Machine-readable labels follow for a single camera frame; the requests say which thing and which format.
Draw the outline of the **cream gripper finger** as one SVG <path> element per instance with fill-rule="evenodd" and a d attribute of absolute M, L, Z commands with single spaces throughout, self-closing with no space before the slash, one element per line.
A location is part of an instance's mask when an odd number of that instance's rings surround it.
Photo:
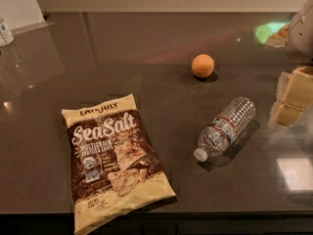
<path fill-rule="evenodd" d="M 292 72 L 281 73 L 276 98 L 298 110 L 306 110 L 313 104 L 313 67 L 298 66 Z"/>
<path fill-rule="evenodd" d="M 303 112 L 286 107 L 283 103 L 276 101 L 270 112 L 268 127 L 273 130 L 287 130 L 293 126 L 302 115 Z"/>

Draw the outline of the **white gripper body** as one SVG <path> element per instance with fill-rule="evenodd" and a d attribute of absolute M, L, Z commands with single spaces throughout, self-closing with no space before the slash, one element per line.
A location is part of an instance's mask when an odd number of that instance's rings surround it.
<path fill-rule="evenodd" d="M 286 50 L 294 62 L 313 64 L 313 0 L 307 0 L 291 19 Z"/>

